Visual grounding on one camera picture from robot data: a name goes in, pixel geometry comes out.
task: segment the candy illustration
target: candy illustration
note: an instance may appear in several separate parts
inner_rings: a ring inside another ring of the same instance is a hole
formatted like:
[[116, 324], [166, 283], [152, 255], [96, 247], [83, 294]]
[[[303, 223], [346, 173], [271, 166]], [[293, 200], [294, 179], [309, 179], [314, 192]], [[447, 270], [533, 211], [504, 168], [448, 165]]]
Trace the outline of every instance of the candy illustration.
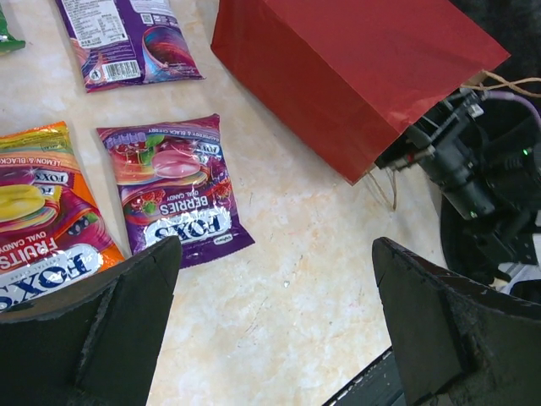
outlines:
[[184, 151], [158, 152], [152, 158], [152, 167], [161, 178], [186, 178], [199, 172], [199, 159]]
[[40, 210], [45, 198], [39, 189], [27, 184], [0, 187], [0, 222], [10, 222]]

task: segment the purple candy bag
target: purple candy bag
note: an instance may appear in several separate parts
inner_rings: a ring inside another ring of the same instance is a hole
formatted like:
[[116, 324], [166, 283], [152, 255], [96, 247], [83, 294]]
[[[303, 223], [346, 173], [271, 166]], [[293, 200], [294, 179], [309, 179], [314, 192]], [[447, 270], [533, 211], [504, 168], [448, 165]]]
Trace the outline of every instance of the purple candy bag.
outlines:
[[184, 268], [254, 243], [238, 219], [220, 116], [98, 134], [112, 159], [134, 254], [177, 235]]
[[203, 79], [169, 0], [57, 0], [87, 92]]

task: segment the marble countertop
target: marble countertop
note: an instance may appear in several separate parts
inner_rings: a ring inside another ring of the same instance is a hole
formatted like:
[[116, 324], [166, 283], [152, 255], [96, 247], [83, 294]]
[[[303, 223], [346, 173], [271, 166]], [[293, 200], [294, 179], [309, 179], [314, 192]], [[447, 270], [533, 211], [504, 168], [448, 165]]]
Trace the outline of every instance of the marble countertop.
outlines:
[[[10, 31], [27, 41], [0, 57], [2, 134], [66, 121], [127, 254], [95, 128], [221, 114], [238, 209], [256, 244], [180, 272], [149, 405], [321, 404], [390, 345], [373, 240], [387, 236], [443, 263], [428, 182], [418, 169], [399, 174], [396, 212], [369, 178], [347, 184], [213, 55], [218, 0], [171, 3], [207, 79], [87, 95], [54, 1], [2, 0]], [[391, 195], [386, 173], [374, 175]]]

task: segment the colorful candy bag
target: colorful candy bag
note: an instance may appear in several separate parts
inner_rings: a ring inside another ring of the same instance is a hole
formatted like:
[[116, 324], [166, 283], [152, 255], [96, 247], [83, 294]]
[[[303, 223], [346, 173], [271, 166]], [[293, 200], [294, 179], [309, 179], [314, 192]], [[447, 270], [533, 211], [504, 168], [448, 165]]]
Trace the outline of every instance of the colorful candy bag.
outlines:
[[112, 158], [134, 254], [177, 235], [188, 267], [254, 243], [238, 219], [219, 126], [215, 114], [98, 129]]
[[87, 92], [202, 79], [169, 0], [57, 0]]
[[8, 31], [8, 21], [3, 15], [2, 6], [0, 6], [0, 55], [24, 48], [26, 43], [18, 41]]
[[66, 124], [0, 138], [0, 311], [122, 260]]

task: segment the purple cable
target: purple cable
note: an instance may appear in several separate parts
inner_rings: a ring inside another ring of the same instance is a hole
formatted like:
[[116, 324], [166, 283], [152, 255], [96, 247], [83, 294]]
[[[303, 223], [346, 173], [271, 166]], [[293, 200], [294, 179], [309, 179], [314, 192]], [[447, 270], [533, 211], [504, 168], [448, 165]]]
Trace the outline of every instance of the purple cable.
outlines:
[[509, 100], [512, 102], [521, 103], [532, 113], [533, 118], [539, 127], [539, 131], [541, 131], [541, 116], [539, 116], [539, 111], [528, 99], [516, 95], [515, 93], [511, 93], [510, 91], [485, 91], [484, 99]]

